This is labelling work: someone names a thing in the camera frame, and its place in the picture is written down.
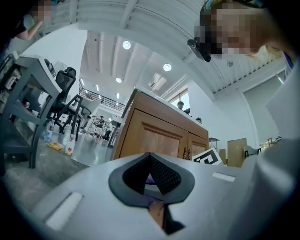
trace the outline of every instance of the railing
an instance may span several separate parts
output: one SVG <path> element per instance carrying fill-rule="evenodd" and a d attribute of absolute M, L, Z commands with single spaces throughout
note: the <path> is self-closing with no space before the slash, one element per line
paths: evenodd
<path fill-rule="evenodd" d="M 83 88 L 81 82 L 79 82 L 79 83 L 80 83 L 79 84 L 79 95 L 80 96 L 92 99 L 93 101 L 100 101 L 100 104 L 103 104 L 103 105 L 111 107 L 115 110 L 124 112 L 124 109 L 125 109 L 124 104 L 118 103 L 117 101 L 111 100 L 108 97 L 104 97 L 95 92 L 89 91 L 89 90 Z"/>

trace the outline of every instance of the window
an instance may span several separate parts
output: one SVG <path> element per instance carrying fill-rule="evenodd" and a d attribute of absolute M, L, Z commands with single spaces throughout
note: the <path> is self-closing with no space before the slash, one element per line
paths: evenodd
<path fill-rule="evenodd" d="M 177 107 L 177 103 L 181 101 L 184 103 L 183 110 L 189 109 L 189 96 L 188 96 L 188 90 L 185 89 L 184 91 L 180 92 L 177 96 L 175 96 L 170 103 Z"/>

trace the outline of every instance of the wooden cabinet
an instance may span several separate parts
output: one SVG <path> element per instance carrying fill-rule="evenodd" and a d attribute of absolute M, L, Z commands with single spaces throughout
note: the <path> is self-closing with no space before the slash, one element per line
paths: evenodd
<path fill-rule="evenodd" d="M 208 150 L 207 140 L 188 133 L 187 149 L 187 160 L 192 160 L 193 156 Z"/>
<path fill-rule="evenodd" d="M 208 132 L 189 116 L 135 90 L 123 114 L 112 160 L 157 152 L 188 160 L 208 149 Z"/>
<path fill-rule="evenodd" d="M 144 152 L 183 158 L 188 132 L 135 109 L 120 157 Z"/>

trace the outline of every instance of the water bottle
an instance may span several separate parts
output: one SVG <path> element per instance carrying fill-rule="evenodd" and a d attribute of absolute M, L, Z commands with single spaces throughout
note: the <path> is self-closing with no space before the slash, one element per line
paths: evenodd
<path fill-rule="evenodd" d="M 46 132 L 45 132 L 45 136 L 44 136 L 44 140 L 46 142 L 50 142 L 51 141 L 51 137 L 52 137 L 52 133 L 53 133 L 53 130 L 54 130 L 54 124 L 55 120 L 52 119 L 51 122 L 49 122 L 48 126 L 47 126 L 47 129 L 46 129 Z"/>
<path fill-rule="evenodd" d="M 75 135 L 71 134 L 69 142 L 66 145 L 65 154 L 72 155 L 74 147 L 75 147 Z"/>

